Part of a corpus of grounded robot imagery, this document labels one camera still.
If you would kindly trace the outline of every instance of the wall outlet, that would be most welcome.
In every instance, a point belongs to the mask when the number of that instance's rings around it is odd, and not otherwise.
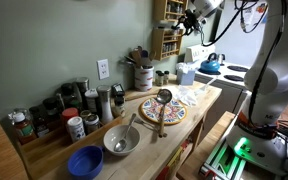
[[[97,68],[98,68],[98,77],[100,78],[100,80],[110,77],[107,59],[98,60]]]

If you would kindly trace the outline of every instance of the green wall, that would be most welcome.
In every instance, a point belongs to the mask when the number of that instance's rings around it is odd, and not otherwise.
[[[131,48],[150,49],[153,0],[0,0],[0,120],[53,95],[61,84],[88,77],[90,87],[133,86],[133,70],[119,61]],[[213,19],[204,27],[209,39]],[[184,37],[180,53],[200,43]],[[175,73],[183,55],[155,61]],[[96,61],[109,60],[110,77],[99,80]]]

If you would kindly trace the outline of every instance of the blue kettle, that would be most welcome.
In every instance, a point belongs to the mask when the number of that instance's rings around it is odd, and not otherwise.
[[[200,71],[205,73],[215,73],[220,69],[220,63],[217,61],[216,53],[208,56],[207,60],[201,63]]]

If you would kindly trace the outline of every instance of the utensil holder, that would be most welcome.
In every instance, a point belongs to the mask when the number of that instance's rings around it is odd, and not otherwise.
[[[154,67],[148,69],[135,68],[135,89],[146,92],[152,89]]]

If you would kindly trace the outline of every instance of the spice rack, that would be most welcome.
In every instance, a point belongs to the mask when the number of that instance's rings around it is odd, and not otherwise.
[[[154,19],[156,21],[173,21],[184,15],[187,0],[154,0]]]
[[[111,127],[121,123],[122,117],[119,116],[75,143],[72,143],[66,129],[60,127],[41,138],[20,146],[19,150],[29,178],[39,179],[58,165],[65,163],[78,149],[101,142]]]
[[[153,29],[152,50],[156,52],[155,60],[162,60],[180,53],[183,29]]]

